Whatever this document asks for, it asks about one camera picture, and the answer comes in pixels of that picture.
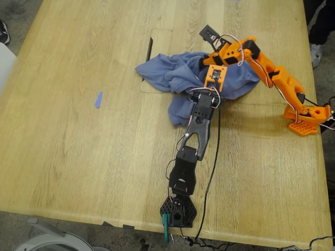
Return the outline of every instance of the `shoe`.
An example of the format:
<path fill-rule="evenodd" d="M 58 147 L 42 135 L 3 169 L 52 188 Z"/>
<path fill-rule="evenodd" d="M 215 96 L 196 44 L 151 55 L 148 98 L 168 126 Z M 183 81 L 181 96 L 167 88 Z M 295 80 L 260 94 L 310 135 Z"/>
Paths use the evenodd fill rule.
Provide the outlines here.
<path fill-rule="evenodd" d="M 310 57 L 312 59 L 312 67 L 315 68 L 319 65 L 321 56 L 322 56 L 322 49 L 321 45 L 319 44 L 309 44 L 309 50 L 310 50 Z"/>
<path fill-rule="evenodd" d="M 7 25 L 0 20 L 0 43 L 9 43 L 10 38 L 8 35 Z"/>

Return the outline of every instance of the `orange base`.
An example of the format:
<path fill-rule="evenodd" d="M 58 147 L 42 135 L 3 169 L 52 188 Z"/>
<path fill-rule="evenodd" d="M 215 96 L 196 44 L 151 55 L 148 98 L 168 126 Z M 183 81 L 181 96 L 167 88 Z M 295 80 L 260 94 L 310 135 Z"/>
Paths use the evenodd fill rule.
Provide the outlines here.
<path fill-rule="evenodd" d="M 296 124 L 295 122 L 288 124 L 288 128 L 299 134 L 300 136 L 307 136 L 310 134 L 315 134 L 318 132 L 318 126 L 319 123 L 323 122 L 327 115 L 324 114 L 325 113 L 325 109 L 329 109 L 329 107 L 317 107 L 318 110 L 320 110 L 320 114 L 319 113 L 315 113 L 315 109 L 314 107 L 310 108 L 308 110 L 308 113 L 310 114 L 310 117 L 306 118 L 306 117 L 302 117 L 302 116 L 298 116 L 298 120 L 302 120 L 302 119 L 313 119 L 316 123 L 312 123 L 309 121 L 305 121 L 303 120 L 302 122 L 300 122 L 299 124 Z M 292 110 L 292 108 L 287 105 L 284 111 L 284 118 L 285 119 L 293 119 L 295 120 L 295 113 Z"/>
<path fill-rule="evenodd" d="M 288 124 L 288 128 L 299 134 L 300 136 L 307 136 L 310 134 L 315 134 L 318 132 L 317 130 L 318 124 L 312 124 L 306 121 L 302 121 L 299 124 L 296 124 L 295 122 Z"/>

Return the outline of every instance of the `gray floor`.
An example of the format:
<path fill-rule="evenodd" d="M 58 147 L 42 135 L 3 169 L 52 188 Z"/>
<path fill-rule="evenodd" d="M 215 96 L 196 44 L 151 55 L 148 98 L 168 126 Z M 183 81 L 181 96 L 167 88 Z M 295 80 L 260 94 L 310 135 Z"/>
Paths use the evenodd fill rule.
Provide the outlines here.
<path fill-rule="evenodd" d="M 41 0 L 0 0 L 0 18 L 7 22 L 12 41 L 9 48 L 18 54 L 27 35 L 29 27 L 39 8 Z M 324 104 L 328 98 L 335 95 L 335 32 L 323 47 L 323 57 L 320 65 L 314 70 L 314 78 L 319 104 Z M 335 181 L 335 133 L 326 131 L 322 134 L 323 151 L 327 178 Z M 38 234 L 38 231 L 26 224 L 25 215 L 0 212 L 0 251 L 14 250 L 20 243 Z M 175 244 L 164 244 L 162 234 L 119 229 L 109 226 L 98 226 L 68 221 L 45 219 L 60 230 L 71 232 L 83 237 L 90 244 L 103 246 L 112 251 L 140 250 L 140 240 L 144 238 L 150 245 L 149 250 L 202 250 L 199 247 L 189 247 L 188 242 L 175 236 Z M 208 244 L 219 245 L 222 242 L 207 241 Z M 235 244 L 229 247 L 234 250 L 275 250 L 273 248 Z"/>

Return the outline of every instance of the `blue towel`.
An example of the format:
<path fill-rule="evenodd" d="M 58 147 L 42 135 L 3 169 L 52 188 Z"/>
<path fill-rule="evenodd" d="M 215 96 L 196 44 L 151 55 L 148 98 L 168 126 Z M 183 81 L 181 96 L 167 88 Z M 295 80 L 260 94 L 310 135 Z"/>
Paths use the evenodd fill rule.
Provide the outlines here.
<path fill-rule="evenodd" d="M 191 116 L 194 103 L 183 92 L 188 93 L 192 88 L 204 86 L 208 67 L 199 68 L 204 55 L 207 53 L 185 52 L 170 57 L 158 54 L 135 68 L 156 89 L 175 94 L 167 111 L 174 126 L 187 125 Z M 236 99 L 250 91 L 259 80 L 247 62 L 242 66 L 230 65 L 220 94 L 226 99 Z"/>

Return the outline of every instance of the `wood grain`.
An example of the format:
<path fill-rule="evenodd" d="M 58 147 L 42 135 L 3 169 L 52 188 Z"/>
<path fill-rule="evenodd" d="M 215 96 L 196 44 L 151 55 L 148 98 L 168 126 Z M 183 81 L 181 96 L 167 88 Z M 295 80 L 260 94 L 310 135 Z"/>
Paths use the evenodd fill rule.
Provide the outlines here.
<path fill-rule="evenodd" d="M 141 92 L 133 69 L 153 29 L 172 31 L 170 55 L 210 52 L 198 35 L 206 24 L 255 36 L 316 100 L 302 1 L 45 0 L 0 96 L 0 210 L 162 232 L 165 167 L 184 129 L 169 122 L 171 94 Z M 262 83 L 223 106 L 200 236 L 307 248 L 331 234 L 320 134 L 289 131 L 284 107 Z M 200 223 L 216 130 L 215 115 L 186 235 Z"/>

